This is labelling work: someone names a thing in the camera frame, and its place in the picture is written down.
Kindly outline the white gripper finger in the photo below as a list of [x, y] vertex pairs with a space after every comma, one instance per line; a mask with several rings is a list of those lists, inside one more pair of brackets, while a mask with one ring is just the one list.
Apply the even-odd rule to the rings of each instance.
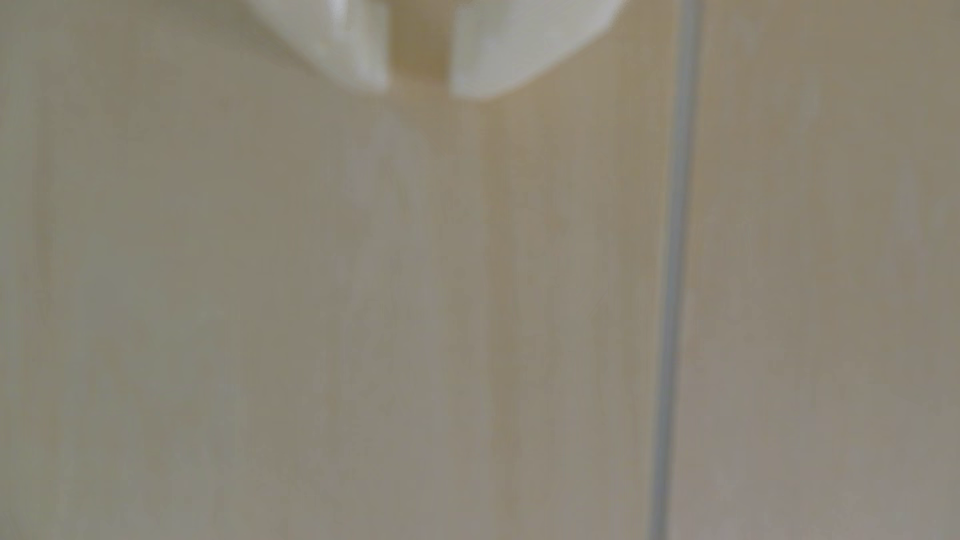
[[467, 1], [454, 12], [449, 91], [495, 99], [606, 34], [626, 1]]
[[247, 1], [295, 54], [358, 92], [388, 92], [390, 8], [381, 1]]

